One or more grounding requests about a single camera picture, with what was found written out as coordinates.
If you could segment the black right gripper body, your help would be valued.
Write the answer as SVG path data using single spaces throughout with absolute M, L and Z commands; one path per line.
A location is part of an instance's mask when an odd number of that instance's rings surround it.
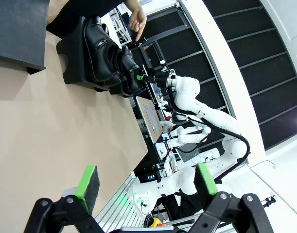
M 168 72 L 154 71 L 154 72 L 150 72 L 149 76 L 154 77 L 153 83 L 156 83 L 157 87 L 160 87 L 160 88 L 167 87 Z

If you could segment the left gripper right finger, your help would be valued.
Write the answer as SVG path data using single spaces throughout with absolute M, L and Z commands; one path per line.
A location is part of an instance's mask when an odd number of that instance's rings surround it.
M 221 222 L 232 224 L 238 233 L 272 233 L 273 228 L 264 207 L 254 193 L 241 198 L 218 191 L 204 163 L 195 167 L 194 184 L 200 195 L 203 213 L 189 229 L 190 233 L 214 233 Z

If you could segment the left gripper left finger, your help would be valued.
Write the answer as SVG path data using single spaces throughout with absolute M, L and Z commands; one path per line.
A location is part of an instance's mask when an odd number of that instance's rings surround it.
M 31 211 L 25 233 L 60 233 L 65 226 L 74 226 L 79 233 L 102 233 L 92 216 L 100 181 L 97 167 L 88 165 L 74 194 L 53 202 L 38 199 Z

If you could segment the person's hand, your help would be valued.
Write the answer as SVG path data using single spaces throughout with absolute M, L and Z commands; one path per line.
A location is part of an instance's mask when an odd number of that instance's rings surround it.
M 147 16 L 138 0 L 126 0 L 124 4 L 131 11 L 128 27 L 137 33 L 135 41 L 138 42 L 146 26 Z

